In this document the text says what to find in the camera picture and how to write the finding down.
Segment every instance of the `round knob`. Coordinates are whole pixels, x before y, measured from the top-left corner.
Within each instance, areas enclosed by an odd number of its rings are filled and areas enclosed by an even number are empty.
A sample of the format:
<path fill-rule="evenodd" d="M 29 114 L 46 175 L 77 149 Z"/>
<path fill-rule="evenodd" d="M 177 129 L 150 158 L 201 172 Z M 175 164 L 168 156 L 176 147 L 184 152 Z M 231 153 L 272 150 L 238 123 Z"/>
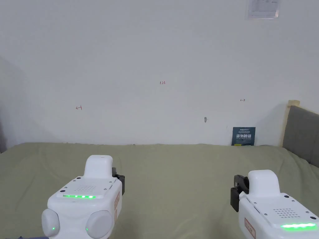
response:
<path fill-rule="evenodd" d="M 87 234 L 94 238 L 99 239 L 104 237 L 113 226 L 113 218 L 111 214 L 106 211 L 97 211 L 89 217 L 86 223 Z"/>
<path fill-rule="evenodd" d="M 42 230 L 47 237 L 58 234 L 60 229 L 60 222 L 58 214 L 47 208 L 42 213 Z"/>

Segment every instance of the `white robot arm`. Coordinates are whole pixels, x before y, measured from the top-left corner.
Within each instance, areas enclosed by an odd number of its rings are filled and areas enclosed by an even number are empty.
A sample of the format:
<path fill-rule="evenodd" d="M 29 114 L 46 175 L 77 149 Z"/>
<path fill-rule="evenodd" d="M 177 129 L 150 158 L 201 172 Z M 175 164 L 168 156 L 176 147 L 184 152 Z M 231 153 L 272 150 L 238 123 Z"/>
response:
<path fill-rule="evenodd" d="M 280 193 L 271 170 L 236 175 L 231 206 L 247 239 L 318 239 L 319 220 L 296 199 Z"/>
<path fill-rule="evenodd" d="M 42 213 L 44 234 L 54 239 L 106 239 L 122 209 L 125 176 L 108 155 L 92 155 L 78 176 L 53 194 Z"/>

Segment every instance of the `white wall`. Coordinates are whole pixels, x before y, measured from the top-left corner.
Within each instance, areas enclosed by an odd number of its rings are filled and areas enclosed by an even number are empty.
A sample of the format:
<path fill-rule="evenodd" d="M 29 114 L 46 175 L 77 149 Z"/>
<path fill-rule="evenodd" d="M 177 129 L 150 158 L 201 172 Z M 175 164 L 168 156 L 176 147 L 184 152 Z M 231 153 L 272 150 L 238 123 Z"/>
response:
<path fill-rule="evenodd" d="M 318 9 L 282 0 L 279 19 L 245 20 L 244 0 L 0 1 L 7 145 L 228 145 L 235 126 L 277 145 L 289 99 L 319 112 Z"/>

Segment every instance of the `gray headboard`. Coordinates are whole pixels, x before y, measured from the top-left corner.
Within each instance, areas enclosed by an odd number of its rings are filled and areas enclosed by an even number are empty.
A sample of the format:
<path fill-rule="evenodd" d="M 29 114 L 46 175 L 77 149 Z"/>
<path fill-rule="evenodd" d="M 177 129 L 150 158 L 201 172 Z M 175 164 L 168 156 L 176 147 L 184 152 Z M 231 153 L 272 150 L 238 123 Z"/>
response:
<path fill-rule="evenodd" d="M 291 106 L 282 147 L 319 168 L 319 115 Z"/>

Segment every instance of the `bed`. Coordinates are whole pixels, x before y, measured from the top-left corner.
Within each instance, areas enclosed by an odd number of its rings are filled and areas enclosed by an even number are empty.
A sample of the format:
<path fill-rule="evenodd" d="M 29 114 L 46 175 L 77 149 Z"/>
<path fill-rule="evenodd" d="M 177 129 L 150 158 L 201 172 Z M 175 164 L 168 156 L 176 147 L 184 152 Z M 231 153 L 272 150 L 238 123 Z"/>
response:
<path fill-rule="evenodd" d="M 111 238 L 244 239 L 230 206 L 235 174 L 270 169 L 282 192 L 319 215 L 319 115 L 289 101 L 283 147 L 24 143 L 0 154 L 0 238 L 43 236 L 48 198 L 84 172 L 92 154 L 111 155 L 126 176 Z"/>

